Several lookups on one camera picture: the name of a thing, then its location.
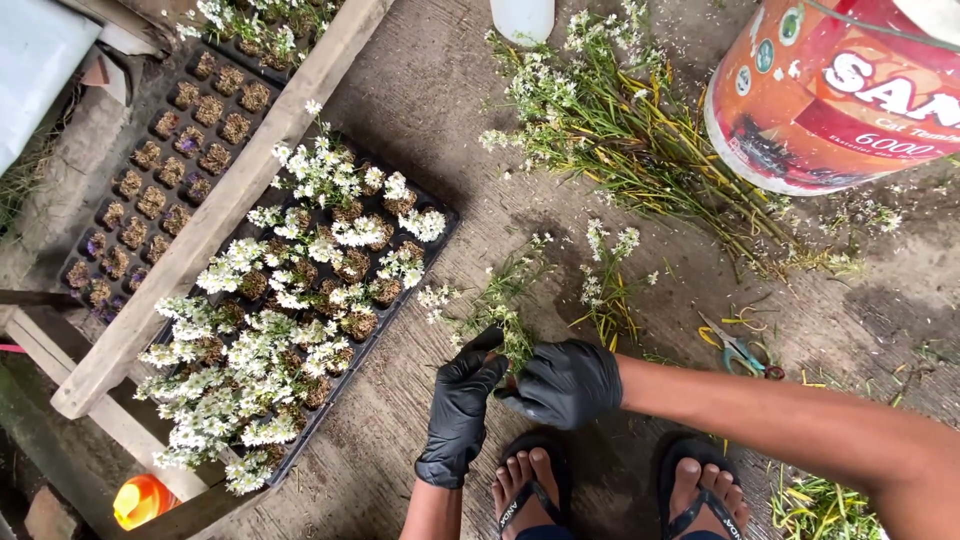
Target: orange bottle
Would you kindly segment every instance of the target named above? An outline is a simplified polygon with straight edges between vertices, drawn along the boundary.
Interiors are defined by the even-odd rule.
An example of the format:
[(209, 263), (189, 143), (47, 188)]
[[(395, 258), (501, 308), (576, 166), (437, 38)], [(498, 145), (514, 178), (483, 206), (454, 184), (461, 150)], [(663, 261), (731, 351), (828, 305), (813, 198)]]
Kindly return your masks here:
[(154, 475), (138, 475), (120, 486), (113, 500), (113, 517), (123, 530), (137, 528), (180, 504)]

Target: foot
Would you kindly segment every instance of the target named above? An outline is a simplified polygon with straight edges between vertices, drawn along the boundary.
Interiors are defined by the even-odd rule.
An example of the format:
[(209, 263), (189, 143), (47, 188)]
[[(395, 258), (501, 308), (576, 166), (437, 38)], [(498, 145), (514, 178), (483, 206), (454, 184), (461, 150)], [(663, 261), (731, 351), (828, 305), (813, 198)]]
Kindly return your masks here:
[[(743, 490), (740, 489), (740, 486), (733, 485), (732, 474), (727, 471), (721, 471), (719, 467), (712, 463), (701, 470), (700, 463), (698, 463), (696, 459), (685, 457), (677, 464), (676, 478), (677, 480), (673, 486), (673, 494), (670, 496), (671, 522), (684, 510), (688, 509), (690, 504), (697, 498), (697, 495), (700, 494), (700, 486), (697, 485), (699, 482), (705, 489), (712, 491), (713, 495), (716, 495), (717, 498), (723, 501), (723, 506), (725, 506), (727, 511), (730, 512), (730, 515), (733, 516), (736, 527), (740, 529), (741, 534), (743, 533), (744, 528), (747, 526), (747, 520), (750, 519), (750, 508), (743, 501)], [(678, 538), (683, 537), (684, 534), (688, 532), (696, 530), (709, 530), (716, 532), (724, 538), (730, 539), (730, 535), (727, 534), (727, 530), (720, 524), (720, 520), (713, 515), (713, 512), (711, 512), (705, 504), (700, 509), (700, 513), (697, 514), (696, 519), (690, 524), (690, 527), (682, 532)]]
[[(550, 469), (550, 456), (543, 448), (535, 448), (529, 454), (518, 452), (509, 457), (507, 466), (496, 470), (496, 479), (491, 485), (495, 519), (500, 519), (523, 484), (533, 478), (537, 479), (553, 504), (560, 506), (560, 489), (553, 478), (553, 470)], [(540, 499), (535, 495), (527, 500), (514, 520), (504, 529), (503, 540), (514, 540), (520, 531), (540, 525), (553, 525), (553, 520), (540, 506)]]

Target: gloved hand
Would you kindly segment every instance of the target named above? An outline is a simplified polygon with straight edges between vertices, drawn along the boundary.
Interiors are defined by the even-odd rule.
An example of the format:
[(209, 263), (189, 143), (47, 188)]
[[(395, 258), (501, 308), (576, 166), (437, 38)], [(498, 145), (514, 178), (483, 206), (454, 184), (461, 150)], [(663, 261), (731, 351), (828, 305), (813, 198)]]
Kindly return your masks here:
[(505, 356), (484, 362), (487, 352), (501, 343), (503, 330), (490, 326), (437, 372), (426, 448), (414, 465), (417, 477), (426, 483), (463, 487), (469, 463), (487, 438), (483, 425), (487, 397), (510, 364)]
[(516, 387), (497, 388), (493, 395), (531, 420), (574, 430), (620, 407), (623, 384), (613, 353), (567, 339), (534, 347), (533, 358), (516, 374)]

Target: white plastic bottle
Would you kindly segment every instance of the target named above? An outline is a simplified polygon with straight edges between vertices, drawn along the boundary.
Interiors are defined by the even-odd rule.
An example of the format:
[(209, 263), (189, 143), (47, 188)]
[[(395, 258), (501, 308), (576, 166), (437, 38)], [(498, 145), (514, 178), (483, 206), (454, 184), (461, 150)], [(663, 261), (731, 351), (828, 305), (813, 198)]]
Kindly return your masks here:
[(553, 30), (555, 0), (490, 0), (493, 26), (517, 45), (543, 43)]

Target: brick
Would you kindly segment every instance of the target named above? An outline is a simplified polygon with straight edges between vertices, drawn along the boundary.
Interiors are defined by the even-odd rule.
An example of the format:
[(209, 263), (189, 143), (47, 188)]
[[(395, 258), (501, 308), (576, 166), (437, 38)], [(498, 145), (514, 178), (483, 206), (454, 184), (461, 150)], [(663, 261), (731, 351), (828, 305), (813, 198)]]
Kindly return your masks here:
[(43, 486), (30, 504), (24, 525), (33, 540), (74, 540), (81, 523), (66, 503)]

